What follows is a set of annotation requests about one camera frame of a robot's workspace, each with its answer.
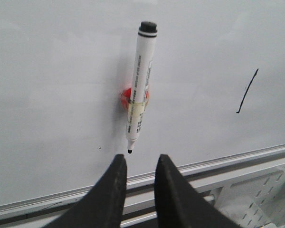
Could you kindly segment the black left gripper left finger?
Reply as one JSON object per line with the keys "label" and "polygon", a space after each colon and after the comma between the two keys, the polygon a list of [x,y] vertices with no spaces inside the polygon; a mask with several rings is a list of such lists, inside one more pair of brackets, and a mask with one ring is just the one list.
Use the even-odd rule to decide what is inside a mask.
{"label": "black left gripper left finger", "polygon": [[117,154],[92,189],[46,228],[119,228],[126,196],[127,165]]}

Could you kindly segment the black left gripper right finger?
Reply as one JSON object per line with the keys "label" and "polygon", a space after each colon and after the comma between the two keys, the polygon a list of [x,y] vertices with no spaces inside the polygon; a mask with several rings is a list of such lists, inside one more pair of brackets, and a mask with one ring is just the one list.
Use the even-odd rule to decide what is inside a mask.
{"label": "black left gripper right finger", "polygon": [[160,228],[240,227],[204,200],[166,154],[157,162],[154,199]]}

